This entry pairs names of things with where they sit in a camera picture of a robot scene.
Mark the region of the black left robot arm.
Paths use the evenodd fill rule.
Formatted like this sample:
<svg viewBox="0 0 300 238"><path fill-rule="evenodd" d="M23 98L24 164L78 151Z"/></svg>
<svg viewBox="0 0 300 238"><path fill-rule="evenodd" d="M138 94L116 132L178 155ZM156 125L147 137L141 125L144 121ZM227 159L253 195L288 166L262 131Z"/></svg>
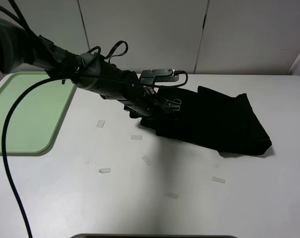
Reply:
<svg viewBox="0 0 300 238"><path fill-rule="evenodd" d="M181 107L179 99L159 96L154 85L143 84L134 71L120 70L98 53L73 54L0 18L0 71L10 73L24 63L45 70L50 78L70 79L78 88L121 102L133 118L172 115Z"/></svg>

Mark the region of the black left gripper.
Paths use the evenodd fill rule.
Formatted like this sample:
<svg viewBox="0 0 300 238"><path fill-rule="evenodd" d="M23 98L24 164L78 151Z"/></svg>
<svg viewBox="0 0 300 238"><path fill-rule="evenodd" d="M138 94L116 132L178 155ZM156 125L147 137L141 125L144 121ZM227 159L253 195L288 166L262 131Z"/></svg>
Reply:
<svg viewBox="0 0 300 238"><path fill-rule="evenodd" d="M123 99L120 103L124 105L124 109L147 119L158 117L160 112L165 114L178 112L182 103L179 99L168 100L159 96L152 87L136 84L125 84L122 86L121 94Z"/></svg>

